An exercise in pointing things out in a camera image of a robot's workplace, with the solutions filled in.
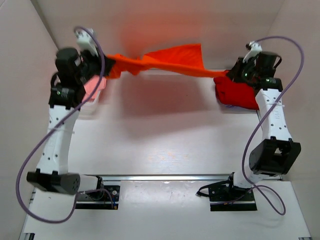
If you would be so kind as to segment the orange t shirt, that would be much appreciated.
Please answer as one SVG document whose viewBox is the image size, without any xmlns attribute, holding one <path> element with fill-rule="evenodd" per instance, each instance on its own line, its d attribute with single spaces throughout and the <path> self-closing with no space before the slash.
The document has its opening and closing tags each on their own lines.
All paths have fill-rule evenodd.
<svg viewBox="0 0 320 240">
<path fill-rule="evenodd" d="M 203 78 L 224 77 L 228 73 L 227 70 L 214 71 L 205 69 L 200 43 L 152 51 L 137 58 L 126 57 L 119 53 L 108 54 L 107 57 L 115 61 L 109 74 L 110 79 L 119 78 L 123 72 L 129 72 L 136 76 L 140 72 L 150 69 Z"/>
</svg>

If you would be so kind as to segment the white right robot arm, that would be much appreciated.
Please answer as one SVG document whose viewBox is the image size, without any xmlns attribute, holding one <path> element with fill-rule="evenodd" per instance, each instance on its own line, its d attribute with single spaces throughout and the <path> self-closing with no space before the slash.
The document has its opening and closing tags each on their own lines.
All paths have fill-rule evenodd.
<svg viewBox="0 0 320 240">
<path fill-rule="evenodd" d="M 262 140 L 251 151 L 248 164 L 230 176 L 232 182 L 224 187 L 229 200 L 236 200 L 261 180 L 286 175 L 301 152 L 301 144 L 293 140 L 285 120 L 282 81 L 274 76 L 281 62 L 278 54 L 261 51 L 249 58 L 238 74 L 254 90 Z"/>
</svg>

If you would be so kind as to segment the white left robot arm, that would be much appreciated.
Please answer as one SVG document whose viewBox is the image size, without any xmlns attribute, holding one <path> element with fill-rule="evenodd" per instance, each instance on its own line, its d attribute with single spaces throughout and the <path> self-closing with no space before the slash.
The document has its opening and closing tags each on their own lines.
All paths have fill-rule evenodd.
<svg viewBox="0 0 320 240">
<path fill-rule="evenodd" d="M 86 94 L 85 83 L 92 77 L 107 77 L 115 60 L 91 53 L 78 52 L 73 47 L 62 48 L 56 53 L 57 72 L 50 81 L 49 137 L 35 171 L 29 171 L 26 180 L 44 192 L 75 195 L 86 192 L 99 199 L 105 187 L 99 176 L 70 173 L 68 156 L 74 125 Z"/>
</svg>

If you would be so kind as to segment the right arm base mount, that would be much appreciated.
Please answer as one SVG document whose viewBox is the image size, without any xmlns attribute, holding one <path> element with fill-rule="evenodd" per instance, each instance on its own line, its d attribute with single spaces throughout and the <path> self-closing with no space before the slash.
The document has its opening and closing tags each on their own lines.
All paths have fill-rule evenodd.
<svg viewBox="0 0 320 240">
<path fill-rule="evenodd" d="M 211 212 L 247 212 L 257 211 L 257 205 L 251 188 L 234 185 L 234 173 L 227 180 L 204 185 L 196 192 L 198 197 L 209 198 Z"/>
</svg>

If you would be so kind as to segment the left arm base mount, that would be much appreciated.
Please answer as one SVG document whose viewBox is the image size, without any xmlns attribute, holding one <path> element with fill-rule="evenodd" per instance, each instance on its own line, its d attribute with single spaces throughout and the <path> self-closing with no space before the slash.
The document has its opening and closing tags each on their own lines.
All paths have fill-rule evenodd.
<svg viewBox="0 0 320 240">
<path fill-rule="evenodd" d="M 118 210 L 121 193 L 120 181 L 106 180 L 98 177 L 97 192 L 81 194 L 77 198 L 76 210 Z"/>
</svg>

